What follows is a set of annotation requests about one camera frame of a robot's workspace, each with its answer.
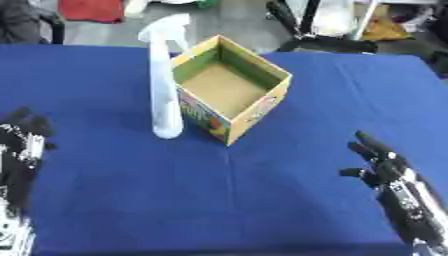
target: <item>cardboard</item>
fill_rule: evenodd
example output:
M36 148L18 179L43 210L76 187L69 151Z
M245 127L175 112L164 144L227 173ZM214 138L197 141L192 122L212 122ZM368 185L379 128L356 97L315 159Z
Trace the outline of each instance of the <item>cardboard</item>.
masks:
M292 75L223 37L173 58L182 112L231 145L286 95Z

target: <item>red cloth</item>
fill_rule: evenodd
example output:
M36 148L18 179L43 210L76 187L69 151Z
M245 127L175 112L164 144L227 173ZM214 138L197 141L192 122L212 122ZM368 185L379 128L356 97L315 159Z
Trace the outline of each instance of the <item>red cloth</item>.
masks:
M117 23L123 19L122 0L59 0L58 8L67 20Z

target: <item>spray nozzle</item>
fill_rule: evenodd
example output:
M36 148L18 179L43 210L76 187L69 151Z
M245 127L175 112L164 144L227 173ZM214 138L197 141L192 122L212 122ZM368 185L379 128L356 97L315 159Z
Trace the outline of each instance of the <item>spray nozzle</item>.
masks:
M146 26L138 34L138 40L144 43L151 43L155 40L173 40L182 51L192 55L185 39L185 26L188 24L190 24L189 14L174 14Z

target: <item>table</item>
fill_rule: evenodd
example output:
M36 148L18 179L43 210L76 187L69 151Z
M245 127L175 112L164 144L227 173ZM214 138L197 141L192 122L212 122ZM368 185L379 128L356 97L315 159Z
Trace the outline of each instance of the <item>table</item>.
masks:
M268 54L295 76L288 96L227 148L191 124L176 140L152 134L146 49L11 45L0 56L0 115L27 105L57 132L30 198L42 255L406 255L372 191L338 177L363 166L346 148L357 129L448 199L448 87L415 57Z

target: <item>translucent plastic bottle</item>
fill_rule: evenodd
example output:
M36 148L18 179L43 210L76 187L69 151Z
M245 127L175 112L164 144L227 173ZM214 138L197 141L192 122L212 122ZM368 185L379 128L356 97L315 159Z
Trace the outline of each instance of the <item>translucent plastic bottle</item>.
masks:
M188 51L184 26L189 23L188 14L176 14L148 25L138 35L140 41L149 44L153 131L163 139L176 138L183 130L177 83L166 41L174 40Z

